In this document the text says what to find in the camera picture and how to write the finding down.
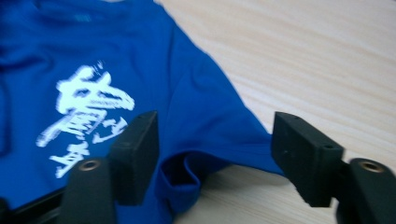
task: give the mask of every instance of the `table surface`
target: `table surface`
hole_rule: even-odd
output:
[[[396,1],[158,0],[210,54],[272,131],[297,115],[346,148],[396,171]],[[177,217],[194,223],[336,223],[285,178],[231,166]]]

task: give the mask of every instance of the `light wood surface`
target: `light wood surface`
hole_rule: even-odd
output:
[[[396,171],[396,1],[159,0],[272,131],[275,111],[307,120]],[[209,177],[176,224],[335,223],[285,178],[232,166]]]

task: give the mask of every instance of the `black mount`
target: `black mount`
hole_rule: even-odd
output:
[[[139,116],[130,127],[106,158],[80,161],[65,189],[14,211],[0,200],[0,223],[117,223],[114,200],[141,204],[159,155],[156,113]],[[338,200],[339,224],[396,223],[396,178],[387,166],[366,159],[343,162],[340,145],[303,119],[280,112],[276,112],[272,151],[310,206],[329,207],[332,198]],[[146,160],[140,163],[136,158]]]

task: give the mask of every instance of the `blue fabric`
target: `blue fabric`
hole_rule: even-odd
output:
[[[144,204],[117,207],[120,223],[171,223],[230,163],[282,174],[271,135],[161,6],[17,0],[0,15],[0,196],[12,208],[63,187],[151,110],[159,163]]]

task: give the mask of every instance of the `white chinese characters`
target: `white chinese characters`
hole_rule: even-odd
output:
[[[76,73],[67,80],[57,83],[60,92],[56,109],[64,117],[50,125],[36,140],[38,147],[46,147],[60,133],[73,134],[81,141],[79,145],[69,145],[68,154],[49,157],[59,162],[56,177],[63,177],[83,156],[90,155],[86,135],[93,133],[92,143],[99,144],[113,138],[127,127],[123,118],[106,119],[107,111],[114,109],[134,109],[134,99],[125,91],[110,86],[111,75],[103,71],[101,63],[97,66],[82,65]],[[99,126],[108,128],[111,134],[101,136],[95,130]]]

